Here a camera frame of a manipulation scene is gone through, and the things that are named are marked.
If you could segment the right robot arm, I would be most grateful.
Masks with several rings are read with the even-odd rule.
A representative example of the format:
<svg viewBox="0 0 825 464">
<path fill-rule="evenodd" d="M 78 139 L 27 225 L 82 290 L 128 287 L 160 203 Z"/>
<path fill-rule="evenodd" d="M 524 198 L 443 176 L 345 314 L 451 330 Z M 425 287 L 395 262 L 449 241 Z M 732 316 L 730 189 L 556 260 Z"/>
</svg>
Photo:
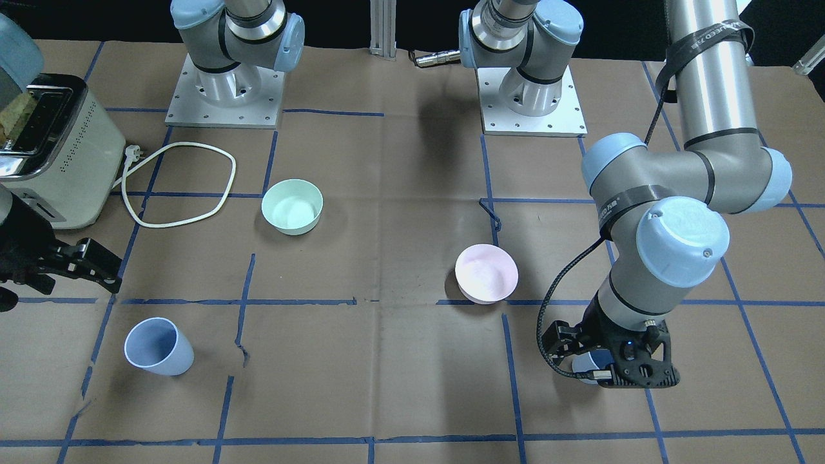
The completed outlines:
<svg viewBox="0 0 825 464">
<path fill-rule="evenodd" d="M 189 56 L 203 72 L 228 72 L 242 64 L 286 72 L 300 58 L 302 20 L 280 1 L 174 1 L 170 10 Z M 2 109 L 28 97 L 26 86 L 41 68 L 43 56 L 33 39 L 2 17 Z M 121 262 L 90 238 L 74 246 L 62 242 L 44 215 L 2 187 L 2 282 L 49 295 L 60 275 L 118 293 Z"/>
</svg>

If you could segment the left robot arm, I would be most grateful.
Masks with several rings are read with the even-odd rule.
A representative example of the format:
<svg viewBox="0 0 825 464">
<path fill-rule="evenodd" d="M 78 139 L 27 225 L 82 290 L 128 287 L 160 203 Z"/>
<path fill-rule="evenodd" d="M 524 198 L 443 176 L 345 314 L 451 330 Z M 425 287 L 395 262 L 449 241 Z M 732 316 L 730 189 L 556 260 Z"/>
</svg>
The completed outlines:
<svg viewBox="0 0 825 464">
<path fill-rule="evenodd" d="M 647 140 L 608 135 L 584 153 L 581 173 L 595 200 L 600 236 L 619 258 L 576 325 L 544 324 L 536 341 L 561 376 L 606 388 L 666 388 L 672 364 L 666 315 L 710 276 L 730 245 L 724 214 L 765 211 L 792 183 L 790 163 L 761 144 L 746 54 L 754 32 L 734 1 L 666 1 L 669 47 L 655 82 L 663 104 L 680 106 L 683 150 L 655 153 Z"/>
</svg>

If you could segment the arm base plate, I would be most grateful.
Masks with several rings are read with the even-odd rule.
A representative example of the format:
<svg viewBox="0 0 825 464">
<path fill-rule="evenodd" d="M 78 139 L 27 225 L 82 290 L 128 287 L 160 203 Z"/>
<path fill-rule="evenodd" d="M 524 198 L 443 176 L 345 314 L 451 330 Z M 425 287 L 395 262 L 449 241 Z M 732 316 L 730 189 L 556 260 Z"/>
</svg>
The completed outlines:
<svg viewBox="0 0 825 464">
<path fill-rule="evenodd" d="M 275 130 L 281 115 L 286 74 L 240 64 L 206 73 L 186 56 L 165 123 L 189 128 Z"/>
<path fill-rule="evenodd" d="M 487 135 L 577 137 L 588 133 L 570 68 L 551 84 L 525 80 L 515 68 L 476 70 Z"/>
</svg>

